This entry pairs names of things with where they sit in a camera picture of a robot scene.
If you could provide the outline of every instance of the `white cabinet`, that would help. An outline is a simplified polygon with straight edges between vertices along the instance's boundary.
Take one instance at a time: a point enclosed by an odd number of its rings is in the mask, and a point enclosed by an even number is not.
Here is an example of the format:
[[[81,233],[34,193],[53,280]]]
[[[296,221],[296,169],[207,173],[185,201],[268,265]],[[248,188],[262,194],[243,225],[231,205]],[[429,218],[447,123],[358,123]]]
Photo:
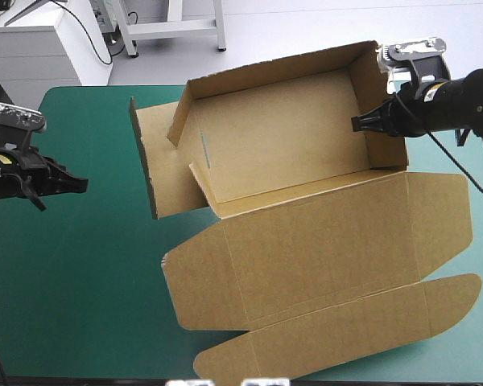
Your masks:
[[[113,66],[100,62],[78,22],[56,4],[48,3],[4,27],[31,1],[16,0],[0,16],[0,84],[13,103],[37,109],[50,88],[107,85]],[[82,21],[101,58],[109,61],[89,2],[69,0],[63,5]]]

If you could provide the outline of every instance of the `white table leg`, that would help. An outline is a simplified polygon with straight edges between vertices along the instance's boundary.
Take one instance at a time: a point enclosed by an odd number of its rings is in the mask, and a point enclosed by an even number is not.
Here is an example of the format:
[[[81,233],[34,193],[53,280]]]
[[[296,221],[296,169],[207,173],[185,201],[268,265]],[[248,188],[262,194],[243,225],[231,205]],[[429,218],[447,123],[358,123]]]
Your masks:
[[[218,51],[225,51],[225,30],[224,30],[224,10],[222,9],[222,0],[213,0],[215,7],[215,19],[217,21]]]
[[[111,1],[114,14],[116,15],[116,19],[118,22],[118,27],[120,28],[120,32],[122,33],[123,43],[126,45],[126,50],[129,56],[137,57],[138,56],[138,49],[136,47],[136,42],[134,42],[130,38],[129,33],[129,19],[127,16],[125,3],[123,0],[112,0]]]

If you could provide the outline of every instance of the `white drawer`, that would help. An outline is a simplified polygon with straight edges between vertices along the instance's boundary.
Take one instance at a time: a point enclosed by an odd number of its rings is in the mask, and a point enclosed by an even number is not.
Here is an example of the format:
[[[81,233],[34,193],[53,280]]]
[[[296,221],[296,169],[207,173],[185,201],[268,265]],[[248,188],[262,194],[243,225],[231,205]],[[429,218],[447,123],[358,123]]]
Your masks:
[[[0,32],[0,58],[66,55],[56,31]]]
[[[0,80],[77,78],[67,56],[0,58]]]
[[[15,105],[38,109],[48,90],[60,86],[80,86],[78,79],[2,80],[0,82]]]

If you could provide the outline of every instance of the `cardboard flap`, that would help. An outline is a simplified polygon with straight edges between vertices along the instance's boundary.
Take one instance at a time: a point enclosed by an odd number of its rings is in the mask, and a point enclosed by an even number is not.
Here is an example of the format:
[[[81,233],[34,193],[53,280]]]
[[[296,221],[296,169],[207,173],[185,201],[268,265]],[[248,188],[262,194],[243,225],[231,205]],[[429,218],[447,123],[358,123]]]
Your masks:
[[[473,240],[469,185],[463,175],[407,173],[419,273],[426,277]]]
[[[194,368],[219,386],[304,376],[435,336],[470,311],[480,289],[474,274],[406,285],[252,331],[201,352]]]
[[[178,151],[166,138],[177,103],[135,110],[130,106],[139,156],[155,218],[207,207],[202,190],[189,169],[191,144]]]
[[[454,175],[399,172],[222,220],[167,255],[180,324],[255,330],[420,281],[466,245],[466,191]]]
[[[248,330],[221,223],[170,251],[162,263],[179,324],[188,330]]]

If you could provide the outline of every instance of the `box lid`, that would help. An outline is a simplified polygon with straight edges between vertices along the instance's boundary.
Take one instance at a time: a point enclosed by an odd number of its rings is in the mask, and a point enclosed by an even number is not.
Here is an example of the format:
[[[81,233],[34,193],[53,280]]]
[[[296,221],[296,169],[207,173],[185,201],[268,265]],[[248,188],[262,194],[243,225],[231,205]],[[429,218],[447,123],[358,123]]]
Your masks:
[[[471,242],[468,194],[398,172],[214,224],[163,261],[179,323],[253,331],[420,281]]]
[[[218,386],[297,378],[440,334],[469,312],[480,289],[474,274],[390,289],[251,331],[201,352],[193,367]]]

